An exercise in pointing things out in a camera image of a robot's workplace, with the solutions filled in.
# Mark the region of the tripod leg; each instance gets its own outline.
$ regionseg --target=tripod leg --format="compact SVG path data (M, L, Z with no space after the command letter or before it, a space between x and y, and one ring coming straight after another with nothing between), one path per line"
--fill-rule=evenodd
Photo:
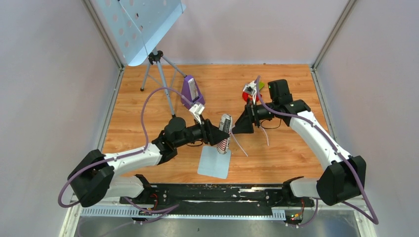
M176 71L178 71L180 74L182 74L182 76L185 78L186 74L184 74L174 63L172 63L170 60L168 60L168 58L166 58L164 55L162 56L162 58L164 60L166 60L166 62L168 62L172 67L174 67L176 69Z
M163 73L162 65L160 64L160 61L157 61L156 63L157 63L157 67L159 68L159 73L160 73L160 77L162 78L163 86L164 87L167 87L168 85L166 84L165 74ZM176 115L174 114L173 105L171 104L171 100L170 100L170 96L169 96L169 91L168 90L165 90L165 94L166 94L166 97L168 98L171 116L172 117L176 117Z
M150 67L151 67L151 64L147 63L147 69L145 70L143 84L141 85L141 88L140 88L141 91L144 91L145 81L147 80L148 72L150 71Z

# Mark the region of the robotic arm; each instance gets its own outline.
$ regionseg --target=robotic arm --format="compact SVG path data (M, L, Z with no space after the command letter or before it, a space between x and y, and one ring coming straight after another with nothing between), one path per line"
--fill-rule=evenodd
M282 191L288 203L299 202L300 197L313 197L320 198L327 205L334 205L360 195L361 192L354 176L338 153L340 152L342 157L355 168L362 185L365 183L366 172L364 159L361 156L353 157L348 151L342 149L317 122L308 105L302 100L293 100L286 80L271 81L268 87L272 102L266 103L267 107L281 113L309 119L315 126L300 118L273 114L263 105L248 101L232 132L234 134L253 133L253 124L259 127L262 120L277 117L303 138L318 158L324 173L319 180L296 177L284 182ZM324 131L327 137L325 138L318 129ZM334 151L333 146L338 148L338 152Z
M144 147L112 154L102 154L99 150L89 152L70 173L68 179L90 164L108 158L113 159L86 170L70 183L81 205L89 207L103 198L110 197L136 198L141 195L144 185L148 182L142 175L133 177L120 177L120 175L142 167L168 162L177 155L176 148L188 143L202 140L205 144L213 146L229 137L228 133L220 131L209 119L204 119L200 115L202 107L191 109L196 119L195 125L186 127L184 119L174 117L159 136Z

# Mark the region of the purple object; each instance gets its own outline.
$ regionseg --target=purple object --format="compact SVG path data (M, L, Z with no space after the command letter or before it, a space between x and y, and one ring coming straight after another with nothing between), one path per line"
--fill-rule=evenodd
M187 75L183 79L182 95L189 101L192 101L192 105L189 105L183 97L180 99L183 106L187 109L190 109L196 102L203 105L205 104L204 96L199 91L199 87L196 84L194 77L191 75Z

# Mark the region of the perforated metal strip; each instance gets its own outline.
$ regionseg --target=perforated metal strip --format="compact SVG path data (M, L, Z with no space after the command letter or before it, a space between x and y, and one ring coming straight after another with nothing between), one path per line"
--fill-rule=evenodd
M84 208L81 216L105 216L105 217L158 217L159 214L143 214L132 206L92 206ZM285 221L285 211L273 209L269 216L237 216L237 215L178 215L169 214L164 218L174 219L222 219L222 220L270 220Z

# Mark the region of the wood grain surface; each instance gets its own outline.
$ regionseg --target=wood grain surface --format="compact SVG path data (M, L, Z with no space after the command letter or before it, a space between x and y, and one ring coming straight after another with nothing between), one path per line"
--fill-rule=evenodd
M326 129L314 83L307 65L179 65L188 75L193 75L204 95L206 104L203 116L218 126L224 113L233 116L233 122L244 110L242 90L245 83L261 75L262 82L287 79L294 100L304 100ZM140 91L145 72L144 66L126 68L121 88L106 137L104 153L115 153L143 146L145 136L140 114L145 98L160 87L151 78L147 79L144 92ZM174 69L164 66L168 84ZM157 66L151 67L150 75L160 80ZM181 91L183 77L177 73L173 88ZM267 87L261 90L265 101L270 101ZM176 115L193 125L193 118L182 106L180 97L170 93ZM144 122L150 140L155 139L171 119L164 91L154 94L147 104ZM265 127L275 127L279 119L264 122ZM313 152L298 134L285 123L277 129L266 130L269 146L261 129L254 134L238 134L236 138L249 157L232 139L230 169L227 179L218 179L197 174L202 147L178 148L178 155L164 164L145 167L126 174L143 174L152 183L282 183L296 176L320 177L321 166Z

